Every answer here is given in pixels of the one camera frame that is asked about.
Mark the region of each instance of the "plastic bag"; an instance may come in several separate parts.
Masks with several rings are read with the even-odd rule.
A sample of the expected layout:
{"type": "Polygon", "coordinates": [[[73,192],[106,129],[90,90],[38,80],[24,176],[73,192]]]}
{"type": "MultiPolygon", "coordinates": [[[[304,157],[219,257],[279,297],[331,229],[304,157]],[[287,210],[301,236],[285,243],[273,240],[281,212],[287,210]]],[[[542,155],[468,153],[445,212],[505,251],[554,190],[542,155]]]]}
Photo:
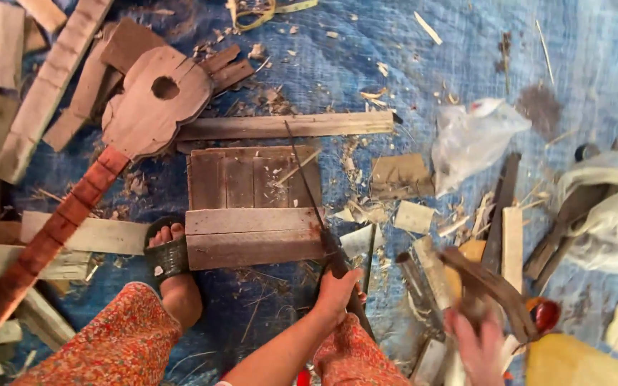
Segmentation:
{"type": "Polygon", "coordinates": [[[467,177],[491,166],[511,137],[528,130],[531,121],[503,99],[484,98],[464,106],[441,107],[433,143],[435,196],[451,192],[467,177]]]}
{"type": "MultiPolygon", "coordinates": [[[[576,163],[557,184],[555,208],[580,185],[613,183],[618,185],[618,151],[609,151],[576,163]]],[[[603,200],[588,213],[585,223],[571,229],[577,236],[567,258],[586,269],[618,273],[618,193],[603,200]]]]}

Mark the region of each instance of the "orange floral pants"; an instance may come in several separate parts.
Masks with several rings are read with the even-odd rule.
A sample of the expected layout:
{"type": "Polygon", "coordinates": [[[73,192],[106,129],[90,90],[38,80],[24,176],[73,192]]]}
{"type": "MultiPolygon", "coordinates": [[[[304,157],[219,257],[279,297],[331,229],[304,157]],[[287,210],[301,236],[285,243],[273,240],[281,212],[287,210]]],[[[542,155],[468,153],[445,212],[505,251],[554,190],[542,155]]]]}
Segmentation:
{"type": "MultiPolygon", "coordinates": [[[[144,283],[128,283],[85,328],[12,385],[145,385],[163,378],[180,324],[144,283]]],[[[324,386],[409,385],[354,315],[331,333],[314,357],[324,386]]]]}

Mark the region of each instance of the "person's hand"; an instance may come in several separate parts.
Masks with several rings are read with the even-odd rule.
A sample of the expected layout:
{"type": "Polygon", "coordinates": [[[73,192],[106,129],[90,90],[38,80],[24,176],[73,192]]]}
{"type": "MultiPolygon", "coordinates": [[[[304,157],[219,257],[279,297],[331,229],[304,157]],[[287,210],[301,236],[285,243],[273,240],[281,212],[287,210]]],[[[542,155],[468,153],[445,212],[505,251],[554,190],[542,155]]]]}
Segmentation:
{"type": "Polygon", "coordinates": [[[455,308],[445,311],[445,329],[457,338],[459,356],[472,386],[504,385],[500,364],[502,328],[490,308],[481,322],[480,337],[455,308]]]}
{"type": "Polygon", "coordinates": [[[319,289],[319,299],[316,301],[315,309],[324,313],[324,315],[334,318],[336,325],[342,323],[347,316],[345,307],[348,306],[349,297],[352,295],[352,289],[359,281],[363,273],[361,268],[353,269],[347,272],[342,279],[337,279],[333,276],[330,269],[326,270],[325,275],[321,279],[321,288],[319,289]]]}

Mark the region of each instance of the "blue tarp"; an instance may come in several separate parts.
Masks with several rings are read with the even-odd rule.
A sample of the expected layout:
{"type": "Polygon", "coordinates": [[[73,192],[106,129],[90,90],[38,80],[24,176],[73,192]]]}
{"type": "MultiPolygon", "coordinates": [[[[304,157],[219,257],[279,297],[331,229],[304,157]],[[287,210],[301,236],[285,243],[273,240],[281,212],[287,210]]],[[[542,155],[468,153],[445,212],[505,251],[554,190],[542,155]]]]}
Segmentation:
{"type": "MultiPolygon", "coordinates": [[[[66,13],[74,0],[56,0],[66,13]]],[[[191,55],[195,45],[215,41],[213,29],[230,26],[223,0],[216,1],[126,1],[116,0],[107,20],[130,16],[164,36],[178,50],[191,55]],[[153,13],[168,9],[172,16],[153,13]]],[[[337,112],[362,111],[360,91],[387,87],[382,98],[397,110],[404,124],[395,135],[369,135],[353,154],[357,168],[368,175],[370,159],[380,155],[418,152],[431,165],[431,146],[435,138],[434,92],[442,83],[462,103],[485,97],[507,98],[513,103],[527,85],[543,81],[550,85],[545,55],[536,20],[540,21],[554,72],[556,98],[563,104],[560,132],[573,131],[562,141],[545,147],[545,140],[534,131],[515,136],[508,148],[523,154],[516,197],[522,199],[541,180],[566,170],[573,162],[573,151],[585,142],[608,148],[618,136],[618,1],[355,1],[319,0],[319,5],[297,13],[277,14],[262,27],[239,36],[227,36],[214,49],[237,43],[246,55],[253,43],[263,43],[273,63],[256,78],[267,86],[280,86],[287,100],[302,113],[322,113],[328,105],[337,112]],[[420,13],[442,38],[435,45],[414,18],[420,13]],[[297,26],[296,34],[289,34],[297,26]],[[338,33],[336,39],[326,31],[338,33]],[[494,63],[500,59],[498,41],[504,31],[512,32],[510,51],[510,93],[505,94],[505,76],[494,63]],[[287,53],[296,52],[296,56],[287,53]],[[384,77],[376,65],[388,65],[384,77]]],[[[44,56],[26,60],[41,63],[44,56]]],[[[67,107],[74,83],[60,108],[67,107]]],[[[254,91],[228,92],[213,104],[223,114],[236,99],[249,100],[254,91]]],[[[70,183],[79,180],[90,164],[100,138],[98,127],[85,127],[62,153],[41,144],[27,175],[15,190],[15,207],[51,212],[53,200],[32,198],[42,188],[62,197],[70,183]]],[[[349,182],[340,163],[346,138],[323,137],[319,155],[323,202],[341,208],[347,201],[349,182]]],[[[263,144],[283,141],[261,142],[263,144]]],[[[494,189],[502,162],[464,181],[454,194],[441,199],[426,197],[415,202],[434,207],[442,218],[451,214],[463,198],[465,213],[472,214],[481,197],[494,189]]],[[[170,212],[187,208],[187,176],[182,154],[149,159],[133,167],[144,173],[149,193],[138,197],[125,194],[125,181],[119,179],[99,207],[107,216],[117,207],[127,209],[126,219],[150,222],[170,212]]],[[[368,195],[367,185],[357,185],[357,193],[368,195]]],[[[524,256],[549,229],[550,220],[538,207],[525,211],[524,256]]],[[[338,236],[356,229],[354,224],[333,223],[338,236]]],[[[436,235],[434,224],[432,234],[436,235]]],[[[420,343],[420,328],[404,301],[404,287],[392,259],[411,247],[412,238],[383,225],[387,239],[384,258],[374,259],[367,315],[382,349],[403,369],[411,369],[420,343]]],[[[451,243],[441,240],[438,246],[451,243]]],[[[314,281],[304,265],[296,263],[254,267],[266,275],[218,269],[195,273],[205,302],[205,312],[196,326],[187,331],[170,355],[165,381],[177,385],[211,384],[222,371],[229,370],[255,348],[287,328],[297,318],[296,309],[307,306],[314,281]],[[253,302],[264,298],[254,316],[244,342],[241,342],[254,310],[253,302]],[[210,354],[193,356],[198,353],[210,354]]],[[[142,257],[105,256],[88,286],[74,286],[73,293],[56,299],[55,305],[76,329],[85,326],[127,282],[152,283],[142,257]]],[[[604,329],[611,321],[618,302],[618,275],[585,271],[563,263],[545,292],[562,305],[558,328],[605,352],[604,329]]],[[[38,338],[25,331],[14,364],[20,368],[30,350],[38,350],[34,363],[50,354],[38,338]]],[[[511,369],[519,383],[522,365],[516,360],[511,369]]]]}

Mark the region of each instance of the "guitar-shaped wooden cutout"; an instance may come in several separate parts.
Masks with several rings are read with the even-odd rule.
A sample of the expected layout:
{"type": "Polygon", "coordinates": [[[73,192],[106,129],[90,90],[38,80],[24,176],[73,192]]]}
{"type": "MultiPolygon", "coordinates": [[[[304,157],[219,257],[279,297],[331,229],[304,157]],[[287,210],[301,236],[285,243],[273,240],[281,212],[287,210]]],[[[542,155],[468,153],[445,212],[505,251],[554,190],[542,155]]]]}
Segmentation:
{"type": "Polygon", "coordinates": [[[128,163],[163,151],[197,118],[214,86],[192,58],[163,46],[135,62],[124,88],[102,117],[107,147],[0,277],[0,327],[128,163]]]}

